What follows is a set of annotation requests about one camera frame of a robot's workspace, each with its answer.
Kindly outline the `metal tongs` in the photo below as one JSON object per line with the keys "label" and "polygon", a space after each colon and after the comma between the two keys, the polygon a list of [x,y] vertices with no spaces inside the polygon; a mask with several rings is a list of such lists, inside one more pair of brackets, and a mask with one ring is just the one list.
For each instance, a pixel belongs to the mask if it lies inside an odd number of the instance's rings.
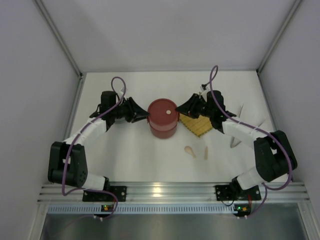
{"label": "metal tongs", "polygon": [[[245,107],[245,105],[242,104],[241,107],[238,110],[238,113],[237,113],[237,116],[242,120],[244,120],[244,115],[245,115],[244,114],[244,112],[245,112],[244,107]],[[263,119],[259,120],[257,123],[255,123],[253,125],[255,127],[259,128],[260,126],[262,126],[265,123],[266,120],[267,120],[266,118],[263,118]],[[231,140],[230,140],[230,148],[233,149],[236,146],[238,146],[240,143],[241,143],[241,141],[239,139],[237,139],[234,136],[232,136]]]}

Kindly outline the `beige spoon handle piece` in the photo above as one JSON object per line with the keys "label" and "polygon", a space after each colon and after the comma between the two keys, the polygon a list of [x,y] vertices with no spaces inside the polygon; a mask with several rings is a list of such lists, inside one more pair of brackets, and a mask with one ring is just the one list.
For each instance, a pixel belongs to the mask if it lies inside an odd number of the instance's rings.
{"label": "beige spoon handle piece", "polygon": [[209,148],[208,146],[206,146],[204,149],[204,159],[208,160],[208,156],[209,156]]}

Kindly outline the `beige spoon head piece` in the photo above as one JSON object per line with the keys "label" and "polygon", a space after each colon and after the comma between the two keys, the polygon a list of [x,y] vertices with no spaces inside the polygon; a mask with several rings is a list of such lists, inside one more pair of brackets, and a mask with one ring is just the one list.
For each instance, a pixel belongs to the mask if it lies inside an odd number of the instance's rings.
{"label": "beige spoon head piece", "polygon": [[191,155],[193,158],[196,158],[196,157],[197,157],[197,156],[195,155],[193,149],[192,149],[190,146],[185,146],[185,147],[184,147],[184,151],[185,151],[187,154]]}

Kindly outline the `grey lunch box lid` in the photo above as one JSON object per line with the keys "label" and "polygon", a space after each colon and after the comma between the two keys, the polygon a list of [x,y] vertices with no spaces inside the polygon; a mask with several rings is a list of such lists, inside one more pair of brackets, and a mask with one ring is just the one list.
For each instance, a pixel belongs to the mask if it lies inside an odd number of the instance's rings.
{"label": "grey lunch box lid", "polygon": [[124,118],[115,120],[115,124],[122,124],[122,123],[125,123],[125,122],[126,122],[126,120]]}

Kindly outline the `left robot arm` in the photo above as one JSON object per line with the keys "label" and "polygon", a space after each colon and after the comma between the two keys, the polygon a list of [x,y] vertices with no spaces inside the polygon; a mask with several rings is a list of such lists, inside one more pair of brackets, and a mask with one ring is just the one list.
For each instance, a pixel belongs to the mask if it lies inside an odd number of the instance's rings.
{"label": "left robot arm", "polygon": [[181,124],[167,99],[142,109],[131,97],[116,101],[104,91],[96,111],[74,135],[54,142],[48,180],[75,188],[102,190],[106,181],[193,181],[192,157],[199,140]]}

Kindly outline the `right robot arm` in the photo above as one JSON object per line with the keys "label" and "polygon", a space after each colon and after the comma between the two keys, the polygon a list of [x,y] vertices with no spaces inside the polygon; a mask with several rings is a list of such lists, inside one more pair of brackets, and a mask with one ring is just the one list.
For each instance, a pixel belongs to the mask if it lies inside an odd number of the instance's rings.
{"label": "right robot arm", "polygon": [[207,117],[213,129],[240,140],[253,150],[254,166],[230,182],[235,191],[244,192],[258,185],[263,185],[267,190],[280,191],[290,184],[298,163],[283,131],[267,132],[246,123],[226,110],[224,97],[218,90],[207,91],[206,97],[194,93],[176,110],[192,119]]}

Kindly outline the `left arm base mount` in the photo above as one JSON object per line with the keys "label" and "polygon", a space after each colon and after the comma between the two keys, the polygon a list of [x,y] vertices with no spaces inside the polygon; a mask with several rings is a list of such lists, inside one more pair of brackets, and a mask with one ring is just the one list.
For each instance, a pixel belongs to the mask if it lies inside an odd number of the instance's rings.
{"label": "left arm base mount", "polygon": [[115,202],[116,198],[119,202],[125,202],[127,197],[127,186],[125,185],[112,185],[108,190],[109,193],[101,190],[85,190],[83,192],[82,201],[83,202]]}

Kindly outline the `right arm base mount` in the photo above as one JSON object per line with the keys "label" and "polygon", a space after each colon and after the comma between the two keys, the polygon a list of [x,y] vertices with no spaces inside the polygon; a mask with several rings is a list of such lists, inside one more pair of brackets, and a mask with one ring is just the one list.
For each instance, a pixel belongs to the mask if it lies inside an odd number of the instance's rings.
{"label": "right arm base mount", "polygon": [[216,199],[221,202],[225,201],[259,201],[262,199],[259,187],[253,186],[249,189],[243,190],[233,189],[229,184],[215,185]]}

